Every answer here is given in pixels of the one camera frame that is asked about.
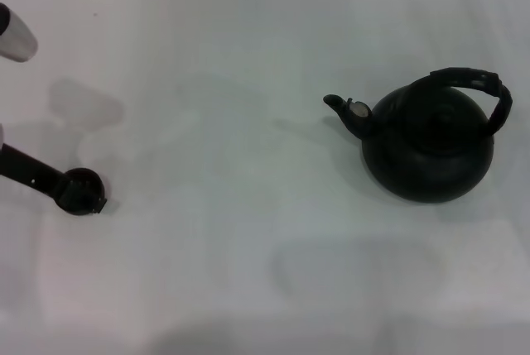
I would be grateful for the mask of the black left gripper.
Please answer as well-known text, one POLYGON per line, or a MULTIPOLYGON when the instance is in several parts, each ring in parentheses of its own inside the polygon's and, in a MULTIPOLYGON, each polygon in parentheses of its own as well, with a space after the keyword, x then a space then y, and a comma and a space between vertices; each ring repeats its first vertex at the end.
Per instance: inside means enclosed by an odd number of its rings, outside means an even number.
POLYGON ((66 175, 4 143, 0 148, 0 175, 57 199, 69 214, 100 213, 107 203, 101 185, 91 180, 70 180, 66 175))

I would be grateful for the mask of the small dark teacup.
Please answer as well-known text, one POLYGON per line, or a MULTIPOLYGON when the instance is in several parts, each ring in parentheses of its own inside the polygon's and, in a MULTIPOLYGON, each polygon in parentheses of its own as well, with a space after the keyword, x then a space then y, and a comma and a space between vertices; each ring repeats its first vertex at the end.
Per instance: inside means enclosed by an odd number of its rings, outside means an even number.
POLYGON ((93 170, 68 170, 54 201, 60 209, 74 216, 100 213, 107 203, 104 183, 93 170))

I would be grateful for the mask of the black round teapot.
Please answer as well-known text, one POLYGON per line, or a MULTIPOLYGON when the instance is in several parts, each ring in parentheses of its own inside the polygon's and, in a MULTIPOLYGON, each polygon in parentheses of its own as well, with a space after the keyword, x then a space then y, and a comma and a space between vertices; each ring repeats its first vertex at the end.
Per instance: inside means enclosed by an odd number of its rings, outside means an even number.
POLYGON ((403 199, 426 204, 457 199, 484 178, 494 135, 513 105, 497 74, 457 67, 432 71, 374 108, 335 94, 323 101, 360 140, 374 179, 403 199))

